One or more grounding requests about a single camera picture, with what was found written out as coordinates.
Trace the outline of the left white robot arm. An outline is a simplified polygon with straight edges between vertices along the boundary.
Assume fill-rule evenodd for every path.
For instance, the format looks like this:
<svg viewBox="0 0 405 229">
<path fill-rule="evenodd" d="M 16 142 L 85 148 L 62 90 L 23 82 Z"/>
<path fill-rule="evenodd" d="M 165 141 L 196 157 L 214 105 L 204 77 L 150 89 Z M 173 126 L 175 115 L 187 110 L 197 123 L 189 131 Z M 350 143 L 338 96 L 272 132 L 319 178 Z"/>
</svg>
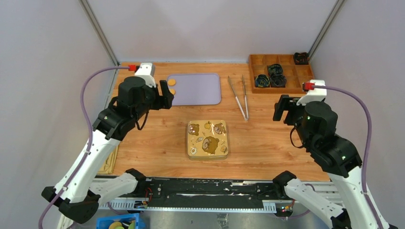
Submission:
<svg viewBox="0 0 405 229">
<path fill-rule="evenodd" d="M 78 224 L 89 221 L 100 206 L 119 196 L 143 196 L 146 177 L 133 168 L 100 185 L 95 185 L 93 179 L 127 133 L 143 128 L 139 119 L 147 119 L 150 110 L 170 109 L 173 99 L 165 80 L 149 86 L 142 77 L 127 77 L 119 85 L 118 95 L 99 113 L 88 142 L 72 167 L 55 186 L 45 187 L 42 196 Z"/>
</svg>

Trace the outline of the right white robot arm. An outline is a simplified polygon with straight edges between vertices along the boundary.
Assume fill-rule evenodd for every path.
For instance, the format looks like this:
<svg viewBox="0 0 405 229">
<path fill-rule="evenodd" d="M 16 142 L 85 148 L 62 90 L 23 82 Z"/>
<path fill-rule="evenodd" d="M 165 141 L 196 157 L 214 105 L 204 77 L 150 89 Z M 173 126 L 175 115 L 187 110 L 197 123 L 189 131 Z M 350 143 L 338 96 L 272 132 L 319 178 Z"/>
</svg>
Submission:
<svg viewBox="0 0 405 229">
<path fill-rule="evenodd" d="M 284 171 L 273 179 L 273 194 L 291 198 L 319 217 L 331 229 L 391 229 L 381 215 L 365 181 L 363 161 L 355 145 L 336 134 L 338 115 L 323 100 L 298 104 L 297 97 L 281 95 L 275 104 L 274 121 L 293 127 L 304 148 L 336 187 L 342 206 L 322 197 L 296 175 Z"/>
</svg>

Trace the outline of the lavender plastic tray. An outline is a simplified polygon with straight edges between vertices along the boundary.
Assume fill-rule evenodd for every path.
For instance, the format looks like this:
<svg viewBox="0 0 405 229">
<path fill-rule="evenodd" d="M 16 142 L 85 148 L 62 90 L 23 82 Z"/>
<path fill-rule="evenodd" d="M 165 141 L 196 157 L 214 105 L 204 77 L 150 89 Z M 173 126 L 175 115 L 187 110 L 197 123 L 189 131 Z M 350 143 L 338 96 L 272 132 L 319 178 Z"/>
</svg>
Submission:
<svg viewBox="0 0 405 229">
<path fill-rule="evenodd" d="M 179 73 L 167 77 L 175 79 L 176 94 L 173 106 L 216 105 L 222 100 L 220 77 L 216 73 Z"/>
</svg>

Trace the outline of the silver square tin lid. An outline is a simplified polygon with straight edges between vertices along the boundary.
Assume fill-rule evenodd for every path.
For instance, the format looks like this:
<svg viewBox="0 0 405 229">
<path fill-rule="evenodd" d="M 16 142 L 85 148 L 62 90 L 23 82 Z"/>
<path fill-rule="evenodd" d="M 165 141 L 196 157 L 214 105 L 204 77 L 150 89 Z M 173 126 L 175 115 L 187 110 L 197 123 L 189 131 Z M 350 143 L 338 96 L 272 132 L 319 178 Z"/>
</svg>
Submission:
<svg viewBox="0 0 405 229">
<path fill-rule="evenodd" d="M 191 160 L 220 160 L 229 154 L 225 120 L 193 120 L 187 124 L 186 152 Z"/>
</svg>

